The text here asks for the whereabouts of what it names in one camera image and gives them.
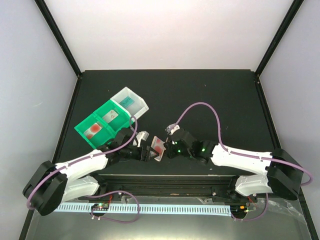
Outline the red dot credit card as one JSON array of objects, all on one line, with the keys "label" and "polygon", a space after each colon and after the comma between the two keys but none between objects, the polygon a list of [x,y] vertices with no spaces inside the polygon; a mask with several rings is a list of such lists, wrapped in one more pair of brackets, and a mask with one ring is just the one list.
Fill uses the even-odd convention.
[{"label": "red dot credit card", "polygon": [[151,146],[150,146],[151,147],[150,156],[158,162],[160,162],[162,160],[162,157],[163,157],[164,152],[166,150],[164,144],[165,144],[164,141],[162,141],[157,136],[154,136],[152,143],[151,143]]}]

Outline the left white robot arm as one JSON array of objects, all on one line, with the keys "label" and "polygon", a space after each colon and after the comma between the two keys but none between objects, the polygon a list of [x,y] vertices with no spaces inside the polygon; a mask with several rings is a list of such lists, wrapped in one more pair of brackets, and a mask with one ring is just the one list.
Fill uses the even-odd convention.
[{"label": "left white robot arm", "polygon": [[106,185],[93,173],[115,165],[121,159],[147,162],[160,154],[154,146],[146,144],[149,134],[122,128],[115,136],[97,149],[66,162],[43,162],[32,175],[22,194],[26,206],[46,216],[69,200],[79,197],[103,199]]}]

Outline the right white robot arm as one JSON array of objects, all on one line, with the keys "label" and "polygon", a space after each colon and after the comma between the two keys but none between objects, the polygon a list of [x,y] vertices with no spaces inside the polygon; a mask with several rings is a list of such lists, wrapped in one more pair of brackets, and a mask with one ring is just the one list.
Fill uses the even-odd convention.
[{"label": "right white robot arm", "polygon": [[236,175],[228,187],[217,189],[217,197],[241,202],[254,194],[275,194],[295,201],[298,199],[303,172],[300,165],[283,149],[274,152],[253,152],[223,147],[211,140],[197,140],[188,131],[176,126],[168,130],[164,143],[167,156],[183,156],[197,163],[235,168],[251,175]]}]

